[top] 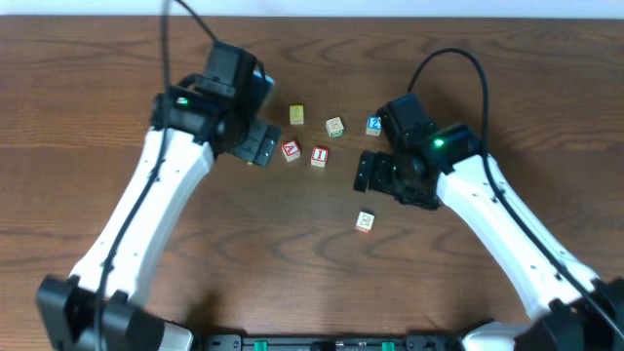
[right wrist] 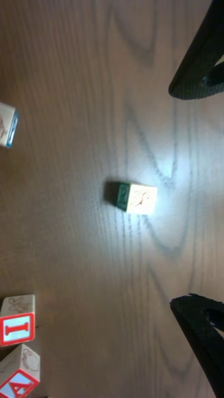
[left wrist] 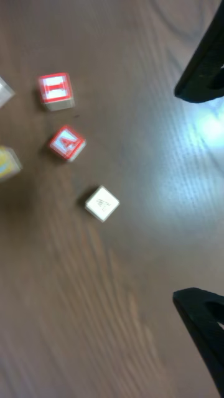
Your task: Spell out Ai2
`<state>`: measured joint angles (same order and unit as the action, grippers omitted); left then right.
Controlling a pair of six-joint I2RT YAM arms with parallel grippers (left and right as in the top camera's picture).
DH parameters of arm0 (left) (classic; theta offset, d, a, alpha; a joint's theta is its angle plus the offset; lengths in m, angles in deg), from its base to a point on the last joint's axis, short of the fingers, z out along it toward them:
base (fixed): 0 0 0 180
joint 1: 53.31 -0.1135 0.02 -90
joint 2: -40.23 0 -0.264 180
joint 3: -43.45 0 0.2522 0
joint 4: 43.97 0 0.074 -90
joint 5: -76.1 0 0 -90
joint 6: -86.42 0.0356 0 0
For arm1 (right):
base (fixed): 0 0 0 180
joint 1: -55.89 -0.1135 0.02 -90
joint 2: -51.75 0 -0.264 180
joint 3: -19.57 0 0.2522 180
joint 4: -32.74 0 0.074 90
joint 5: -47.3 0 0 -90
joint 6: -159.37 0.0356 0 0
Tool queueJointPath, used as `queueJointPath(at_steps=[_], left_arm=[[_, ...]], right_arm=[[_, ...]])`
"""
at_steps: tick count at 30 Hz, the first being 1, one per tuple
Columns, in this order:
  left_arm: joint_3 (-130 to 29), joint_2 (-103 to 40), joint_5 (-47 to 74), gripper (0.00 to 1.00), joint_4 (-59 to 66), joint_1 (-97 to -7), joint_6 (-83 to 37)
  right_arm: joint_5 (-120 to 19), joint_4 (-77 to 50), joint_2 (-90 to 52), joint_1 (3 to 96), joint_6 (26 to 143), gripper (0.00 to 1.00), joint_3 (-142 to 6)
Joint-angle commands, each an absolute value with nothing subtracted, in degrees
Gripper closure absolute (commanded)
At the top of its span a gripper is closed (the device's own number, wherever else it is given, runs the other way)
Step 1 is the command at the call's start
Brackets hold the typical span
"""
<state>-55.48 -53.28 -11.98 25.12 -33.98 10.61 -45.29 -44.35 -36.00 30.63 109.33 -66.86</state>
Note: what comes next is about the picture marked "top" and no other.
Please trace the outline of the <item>red letter A block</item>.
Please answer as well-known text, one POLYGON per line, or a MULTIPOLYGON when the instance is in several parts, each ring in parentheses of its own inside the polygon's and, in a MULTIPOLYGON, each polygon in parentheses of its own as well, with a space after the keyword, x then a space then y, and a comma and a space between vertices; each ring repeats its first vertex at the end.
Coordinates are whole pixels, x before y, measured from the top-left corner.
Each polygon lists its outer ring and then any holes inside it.
POLYGON ((282 152, 288 162, 296 160, 300 157, 301 150, 295 140, 289 140, 282 144, 282 152))

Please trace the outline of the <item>blue number 2 block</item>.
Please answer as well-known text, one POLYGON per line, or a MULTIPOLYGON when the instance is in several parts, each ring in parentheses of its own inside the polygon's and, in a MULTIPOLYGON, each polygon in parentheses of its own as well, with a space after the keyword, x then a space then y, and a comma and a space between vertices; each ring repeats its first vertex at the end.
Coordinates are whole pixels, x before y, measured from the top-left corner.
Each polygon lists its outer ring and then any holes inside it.
POLYGON ((379 136, 382 131, 381 120, 377 116, 369 116, 366 127, 366 134, 368 136, 379 136))

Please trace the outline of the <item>red letter I block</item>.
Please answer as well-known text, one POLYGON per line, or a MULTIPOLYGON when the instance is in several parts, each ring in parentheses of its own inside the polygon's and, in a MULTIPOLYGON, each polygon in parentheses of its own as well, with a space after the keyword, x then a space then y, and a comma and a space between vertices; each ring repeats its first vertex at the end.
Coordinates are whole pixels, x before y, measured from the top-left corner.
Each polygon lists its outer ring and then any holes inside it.
POLYGON ((311 165, 324 168, 327 164, 329 151, 327 148, 315 146, 311 155, 311 165))

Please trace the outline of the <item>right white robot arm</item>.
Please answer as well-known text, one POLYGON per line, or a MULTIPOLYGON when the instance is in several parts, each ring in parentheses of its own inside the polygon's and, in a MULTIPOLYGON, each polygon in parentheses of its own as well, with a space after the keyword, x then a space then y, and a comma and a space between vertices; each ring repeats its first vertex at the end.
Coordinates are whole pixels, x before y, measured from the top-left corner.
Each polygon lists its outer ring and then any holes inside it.
POLYGON ((516 290, 528 326, 488 322, 458 342, 464 350, 620 350, 623 282, 605 283, 571 254, 520 199, 464 125, 406 128, 375 120, 392 153, 363 154, 355 188, 426 210, 446 206, 477 235, 516 290))

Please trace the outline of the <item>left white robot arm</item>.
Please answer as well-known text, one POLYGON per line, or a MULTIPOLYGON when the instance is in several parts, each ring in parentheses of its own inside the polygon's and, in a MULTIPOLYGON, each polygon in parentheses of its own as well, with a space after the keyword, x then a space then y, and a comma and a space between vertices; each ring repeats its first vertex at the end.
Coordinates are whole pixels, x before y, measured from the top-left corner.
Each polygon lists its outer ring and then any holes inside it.
POLYGON ((164 248, 194 189, 229 153, 266 167, 281 131, 255 115, 272 93, 253 75, 224 95, 188 80, 154 99, 134 174, 96 242, 65 279, 46 277, 36 303, 56 350, 197 350, 190 329, 145 311, 164 248))

